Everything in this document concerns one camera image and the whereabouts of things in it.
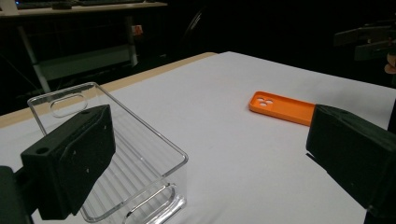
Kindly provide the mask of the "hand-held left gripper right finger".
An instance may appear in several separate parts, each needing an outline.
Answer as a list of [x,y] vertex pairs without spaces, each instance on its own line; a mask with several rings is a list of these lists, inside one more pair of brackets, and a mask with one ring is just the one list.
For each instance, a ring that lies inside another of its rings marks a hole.
[[353,113],[316,105],[309,156],[374,217],[396,218],[396,134]]

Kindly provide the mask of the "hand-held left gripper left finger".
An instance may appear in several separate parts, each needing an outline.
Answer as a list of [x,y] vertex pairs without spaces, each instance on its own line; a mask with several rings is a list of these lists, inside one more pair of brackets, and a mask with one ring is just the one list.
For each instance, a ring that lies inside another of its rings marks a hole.
[[111,110],[83,110],[25,149],[21,161],[38,184],[37,208],[45,220],[78,212],[116,152]]

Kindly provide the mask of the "clear plastic tray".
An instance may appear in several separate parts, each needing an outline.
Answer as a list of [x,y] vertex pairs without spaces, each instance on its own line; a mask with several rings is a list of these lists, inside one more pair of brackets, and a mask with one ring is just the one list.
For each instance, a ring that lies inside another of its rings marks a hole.
[[87,224],[165,224],[187,203],[188,155],[94,82],[28,101],[43,134],[109,105],[116,152],[80,209]]

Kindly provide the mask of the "orange phone case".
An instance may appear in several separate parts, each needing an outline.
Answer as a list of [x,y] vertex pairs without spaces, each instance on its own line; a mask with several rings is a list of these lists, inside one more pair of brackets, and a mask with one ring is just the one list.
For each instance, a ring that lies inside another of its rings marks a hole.
[[315,105],[265,91],[256,91],[248,103],[250,111],[310,126]]

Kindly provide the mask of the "white paper sheet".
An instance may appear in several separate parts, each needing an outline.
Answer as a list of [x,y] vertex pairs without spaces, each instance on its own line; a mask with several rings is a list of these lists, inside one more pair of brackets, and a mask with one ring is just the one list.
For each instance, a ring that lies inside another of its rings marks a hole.
[[225,52],[107,84],[183,149],[187,205],[169,224],[362,224],[364,209],[308,158],[305,126],[251,112],[256,91],[332,105],[386,127],[396,90]]

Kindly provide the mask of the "white-legged desk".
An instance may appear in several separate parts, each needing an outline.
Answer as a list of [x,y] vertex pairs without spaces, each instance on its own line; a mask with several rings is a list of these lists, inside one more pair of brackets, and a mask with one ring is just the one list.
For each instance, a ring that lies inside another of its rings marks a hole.
[[[68,71],[68,68],[71,68],[72,65],[84,65],[88,63],[93,64],[95,61],[100,59],[100,57],[96,57],[96,54],[103,54],[103,59],[106,63],[106,66],[109,66],[110,62],[107,59],[110,56],[121,56],[122,53],[128,52],[132,66],[137,65],[138,60],[134,45],[134,19],[132,13],[137,10],[146,10],[148,8],[165,8],[167,7],[167,4],[162,2],[144,1],[142,3],[119,5],[73,6],[70,9],[36,8],[18,10],[16,7],[13,7],[10,4],[10,0],[0,0],[0,8],[1,7],[5,7],[6,9],[2,9],[0,11],[0,23],[6,24],[7,22],[14,22],[17,24],[17,30],[20,34],[23,45],[28,52],[41,88],[44,92],[51,92],[50,86],[48,84],[49,80],[68,77],[75,73],[81,73],[82,69],[70,72]],[[128,44],[125,47],[120,46],[109,49],[100,49],[40,62],[36,59],[30,40],[23,29],[24,23],[33,20],[40,21],[60,19],[61,17],[71,18],[82,16],[99,16],[101,14],[107,16],[110,14],[123,15],[128,38]]]

